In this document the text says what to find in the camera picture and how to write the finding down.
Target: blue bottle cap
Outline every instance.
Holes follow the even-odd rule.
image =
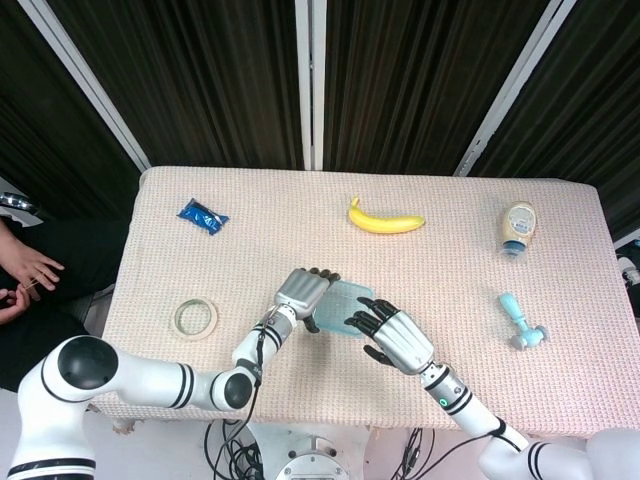
[[[526,245],[517,240],[507,240],[502,244],[502,250],[507,255],[517,256],[524,252]]]

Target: pink textured tablecloth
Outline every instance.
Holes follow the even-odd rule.
[[[380,236],[352,225],[363,210],[421,214],[420,230]],[[195,197],[231,220],[209,236],[176,214]],[[497,254],[500,217],[531,202],[539,226],[526,263]],[[231,352],[292,269],[319,266],[372,287],[413,316],[473,392],[525,432],[589,435],[640,428],[640,338],[595,189],[495,180],[214,168],[147,171],[104,338],[130,353],[232,367]],[[518,352],[497,297],[511,291],[552,342]],[[188,343],[169,330],[185,299],[218,308],[214,333]],[[255,417],[380,427],[450,428],[420,387],[370,360],[362,340],[300,326],[266,368]],[[215,414],[97,399],[115,417],[210,419]]]

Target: yellow banana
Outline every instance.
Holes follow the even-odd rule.
[[[363,230],[371,233],[403,233],[410,232],[424,225],[424,218],[419,215],[403,215],[400,217],[380,218],[367,215],[358,208],[360,199],[354,197],[349,208],[349,219]]]

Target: label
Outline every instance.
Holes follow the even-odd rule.
[[[533,212],[525,207],[516,207],[509,212],[509,224],[520,235],[528,235],[533,230]]]

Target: candy wrapper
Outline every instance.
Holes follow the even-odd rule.
[[[197,226],[204,228],[209,232],[209,235],[218,233],[218,230],[229,221],[229,217],[218,215],[204,205],[196,202],[193,198],[187,203],[178,216],[180,218],[186,218],[191,223],[195,223]]]

